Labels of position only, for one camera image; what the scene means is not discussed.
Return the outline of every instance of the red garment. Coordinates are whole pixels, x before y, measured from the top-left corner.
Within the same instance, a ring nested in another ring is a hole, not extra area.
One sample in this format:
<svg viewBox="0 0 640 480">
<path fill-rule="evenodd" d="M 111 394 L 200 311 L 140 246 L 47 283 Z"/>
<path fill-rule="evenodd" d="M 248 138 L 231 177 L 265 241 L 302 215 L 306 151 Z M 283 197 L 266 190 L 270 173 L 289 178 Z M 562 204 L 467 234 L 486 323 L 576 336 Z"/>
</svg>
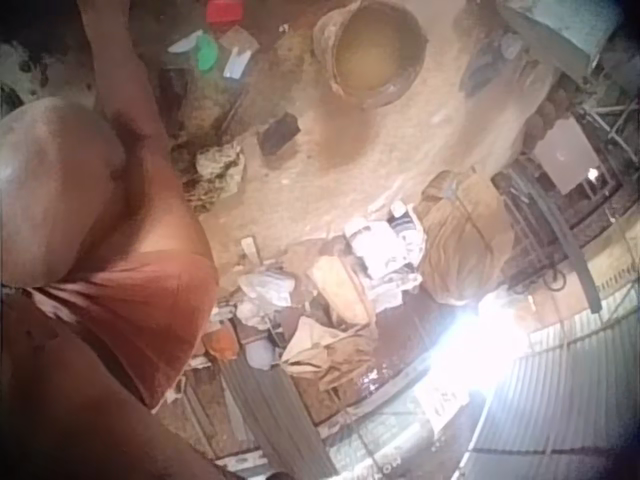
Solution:
<svg viewBox="0 0 640 480">
<path fill-rule="evenodd" d="M 132 255 L 101 272 L 33 289 L 48 315 L 88 329 L 113 352 L 149 408 L 189 361 L 215 302 L 217 274 L 198 255 Z"/>
</svg>

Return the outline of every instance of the bucket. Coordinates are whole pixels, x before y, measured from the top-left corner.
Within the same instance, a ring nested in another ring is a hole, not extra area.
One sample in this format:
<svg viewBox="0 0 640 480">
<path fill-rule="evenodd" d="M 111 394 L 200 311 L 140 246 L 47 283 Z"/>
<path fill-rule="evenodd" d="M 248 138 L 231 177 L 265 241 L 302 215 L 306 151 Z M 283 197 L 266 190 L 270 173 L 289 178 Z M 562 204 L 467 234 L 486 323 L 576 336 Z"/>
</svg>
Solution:
<svg viewBox="0 0 640 480">
<path fill-rule="evenodd" d="M 377 108 L 411 88 L 424 64 L 427 38 L 406 8 L 364 0 L 320 19 L 313 44 L 333 91 Z"/>
</svg>

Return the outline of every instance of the red object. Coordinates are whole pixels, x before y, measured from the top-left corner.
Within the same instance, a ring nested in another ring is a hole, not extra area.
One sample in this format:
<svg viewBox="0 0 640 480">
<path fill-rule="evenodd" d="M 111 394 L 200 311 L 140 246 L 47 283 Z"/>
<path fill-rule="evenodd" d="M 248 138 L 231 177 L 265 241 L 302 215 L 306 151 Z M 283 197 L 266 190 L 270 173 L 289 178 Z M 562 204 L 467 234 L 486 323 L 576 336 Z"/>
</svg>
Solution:
<svg viewBox="0 0 640 480">
<path fill-rule="evenodd" d="M 244 16 L 244 0 L 209 0 L 207 23 L 225 25 L 237 23 Z"/>
</svg>

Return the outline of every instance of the shirtless man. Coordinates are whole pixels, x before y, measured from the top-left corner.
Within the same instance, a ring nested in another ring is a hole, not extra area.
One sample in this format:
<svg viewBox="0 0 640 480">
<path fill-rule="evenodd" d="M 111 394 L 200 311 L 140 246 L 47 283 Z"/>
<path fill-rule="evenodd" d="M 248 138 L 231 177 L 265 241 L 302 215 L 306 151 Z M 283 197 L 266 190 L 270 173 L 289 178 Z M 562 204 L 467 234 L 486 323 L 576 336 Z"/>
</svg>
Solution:
<svg viewBox="0 0 640 480">
<path fill-rule="evenodd" d="M 128 0 L 79 6 L 100 115 L 45 99 L 0 122 L 0 476 L 223 478 L 149 412 L 213 308 L 209 245 L 169 163 Z"/>
</svg>

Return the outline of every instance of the green plastic item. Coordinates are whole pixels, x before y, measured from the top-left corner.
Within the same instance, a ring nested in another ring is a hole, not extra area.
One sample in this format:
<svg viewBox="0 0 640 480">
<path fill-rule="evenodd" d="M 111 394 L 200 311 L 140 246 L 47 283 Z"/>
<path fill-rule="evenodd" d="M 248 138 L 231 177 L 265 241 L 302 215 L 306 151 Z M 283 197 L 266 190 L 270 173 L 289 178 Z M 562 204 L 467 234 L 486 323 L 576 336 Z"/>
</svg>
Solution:
<svg viewBox="0 0 640 480">
<path fill-rule="evenodd" d="M 218 44 L 211 35 L 205 33 L 198 37 L 197 47 L 198 70 L 207 72 L 211 70 L 218 61 Z"/>
</svg>

